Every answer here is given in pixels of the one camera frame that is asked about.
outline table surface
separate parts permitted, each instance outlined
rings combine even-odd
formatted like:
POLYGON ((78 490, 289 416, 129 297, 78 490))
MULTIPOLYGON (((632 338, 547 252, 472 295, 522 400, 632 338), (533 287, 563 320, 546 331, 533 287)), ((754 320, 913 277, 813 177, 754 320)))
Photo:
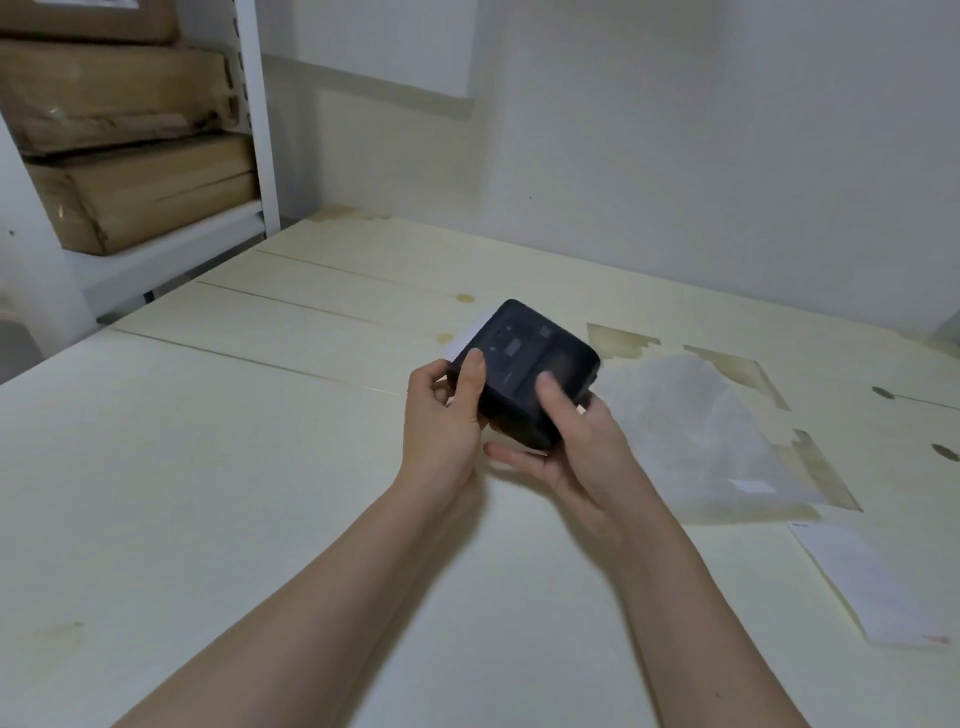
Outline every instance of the table surface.
MULTIPOLYGON (((960 411, 902 398, 960 406, 949 352, 402 220, 320 215, 0 387, 0 724, 109 724, 296 573, 393 479, 409 371, 507 298, 585 339, 599 325, 659 340, 649 352, 756 362, 788 407, 736 385, 765 433, 808 433, 863 509, 824 519, 863 534, 960 639, 960 463, 931 448, 960 451, 960 411)), ((353 724, 655 725, 603 573, 549 500, 485 482, 479 522, 353 724)), ((867 644, 781 522, 688 530, 812 725, 956 724, 955 647, 867 644)))

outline shelf post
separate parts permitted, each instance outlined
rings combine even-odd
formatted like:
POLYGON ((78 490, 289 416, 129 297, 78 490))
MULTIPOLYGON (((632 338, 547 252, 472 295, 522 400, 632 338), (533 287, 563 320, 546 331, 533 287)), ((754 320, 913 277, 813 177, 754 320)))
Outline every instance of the shelf post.
POLYGON ((44 356, 97 330, 34 182, 0 121, 0 279, 44 356))

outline cardboard box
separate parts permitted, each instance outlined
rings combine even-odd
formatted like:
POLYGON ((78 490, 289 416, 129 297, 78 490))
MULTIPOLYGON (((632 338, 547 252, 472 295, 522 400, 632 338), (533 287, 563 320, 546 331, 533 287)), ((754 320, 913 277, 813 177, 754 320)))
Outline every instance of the cardboard box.
POLYGON ((183 141, 27 163, 66 250, 110 255, 259 196, 249 136, 183 141))
POLYGON ((0 111, 44 156, 223 129, 237 98, 212 51, 0 40, 0 111))
POLYGON ((128 43, 180 36, 176 0, 0 0, 0 33, 128 43))

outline white card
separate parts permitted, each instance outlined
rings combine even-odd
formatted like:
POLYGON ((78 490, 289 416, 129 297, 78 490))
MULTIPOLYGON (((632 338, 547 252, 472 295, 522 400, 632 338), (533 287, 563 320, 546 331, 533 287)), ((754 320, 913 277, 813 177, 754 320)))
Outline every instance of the white card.
POLYGON ((824 523, 790 523, 790 530, 853 610, 867 642, 950 644, 936 619, 858 534, 824 523))

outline white paper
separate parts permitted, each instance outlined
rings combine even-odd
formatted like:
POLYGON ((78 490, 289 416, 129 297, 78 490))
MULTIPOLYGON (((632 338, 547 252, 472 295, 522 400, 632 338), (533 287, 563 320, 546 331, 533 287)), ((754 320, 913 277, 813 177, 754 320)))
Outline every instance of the white paper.
POLYGON ((467 347, 467 344, 472 341, 473 337, 480 333, 480 329, 483 328, 484 324, 491 319, 497 310, 497 308, 491 308, 480 313, 468 327, 466 327, 463 331, 458 333, 444 345, 444 352, 441 354, 441 356, 447 361, 453 361, 455 358, 457 358, 457 356, 460 355, 460 352, 467 347))
POLYGON ((776 491, 762 480, 734 480, 730 482, 744 493, 775 493, 776 491))
POLYGON ((591 389, 678 518, 742 521, 826 502, 777 455, 723 375, 696 354, 605 366, 591 389))
POLYGON ((950 644, 936 619, 858 534, 824 523, 790 523, 790 530, 843 595, 867 642, 923 647, 950 644))

